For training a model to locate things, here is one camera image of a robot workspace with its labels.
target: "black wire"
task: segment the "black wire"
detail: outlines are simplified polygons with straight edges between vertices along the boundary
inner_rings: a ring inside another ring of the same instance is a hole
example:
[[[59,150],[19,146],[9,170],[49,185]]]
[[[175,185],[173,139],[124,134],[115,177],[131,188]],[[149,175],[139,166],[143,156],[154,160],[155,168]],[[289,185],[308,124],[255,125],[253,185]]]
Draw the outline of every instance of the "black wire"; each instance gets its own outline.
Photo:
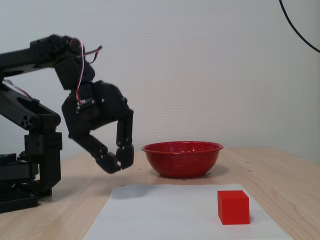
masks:
[[[301,36],[301,34],[298,32],[298,30],[295,28],[295,26],[292,24],[292,22],[290,21],[289,17],[288,17],[288,14],[285,10],[285,7],[282,3],[282,0],[279,0],[279,3],[281,5],[281,8],[282,8],[282,11],[285,15],[285,18],[287,19],[288,23],[290,24],[290,26],[292,27],[292,29],[295,31],[295,33],[310,47],[312,48],[313,50],[317,51],[318,53],[320,53],[320,50],[316,47],[314,47],[310,42],[308,42],[303,36]]]

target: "wooden table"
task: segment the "wooden table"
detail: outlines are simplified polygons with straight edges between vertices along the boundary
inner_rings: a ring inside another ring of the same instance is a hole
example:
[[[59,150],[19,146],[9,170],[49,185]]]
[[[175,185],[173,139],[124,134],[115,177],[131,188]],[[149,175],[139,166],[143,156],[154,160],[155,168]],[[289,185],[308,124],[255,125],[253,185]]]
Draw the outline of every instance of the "wooden table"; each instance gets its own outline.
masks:
[[[62,180],[38,207],[0,214],[0,239],[80,240],[121,185],[237,183],[295,240],[320,240],[320,165],[276,148],[225,148],[209,173],[163,178],[137,152],[131,168],[108,175],[89,155],[77,155],[62,163]]]

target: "red bowl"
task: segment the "red bowl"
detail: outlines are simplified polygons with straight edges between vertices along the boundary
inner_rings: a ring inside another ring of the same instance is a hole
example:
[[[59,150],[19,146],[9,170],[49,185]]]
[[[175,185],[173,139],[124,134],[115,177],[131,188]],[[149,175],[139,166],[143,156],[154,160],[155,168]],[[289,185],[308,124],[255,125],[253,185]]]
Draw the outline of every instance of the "red bowl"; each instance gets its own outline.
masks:
[[[216,163],[219,143],[207,141],[171,141],[142,148],[150,165],[167,178],[195,178],[206,174]]]

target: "red cube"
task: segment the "red cube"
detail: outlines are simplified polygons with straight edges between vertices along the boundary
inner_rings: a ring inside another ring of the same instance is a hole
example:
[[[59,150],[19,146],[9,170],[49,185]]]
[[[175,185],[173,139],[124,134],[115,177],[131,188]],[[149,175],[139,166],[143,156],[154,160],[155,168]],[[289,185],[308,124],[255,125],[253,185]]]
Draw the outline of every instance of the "red cube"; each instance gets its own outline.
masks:
[[[250,224],[249,197],[242,190],[218,191],[218,215],[223,225]]]

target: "sheet of paper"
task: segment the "sheet of paper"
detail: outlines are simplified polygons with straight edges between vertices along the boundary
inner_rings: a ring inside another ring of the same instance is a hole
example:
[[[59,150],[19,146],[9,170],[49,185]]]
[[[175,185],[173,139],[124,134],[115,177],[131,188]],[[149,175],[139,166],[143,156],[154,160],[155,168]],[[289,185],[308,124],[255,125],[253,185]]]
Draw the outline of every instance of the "sheet of paper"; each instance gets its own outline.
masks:
[[[222,225],[217,192],[243,190],[251,224]],[[115,188],[84,240],[292,240],[238,184]]]

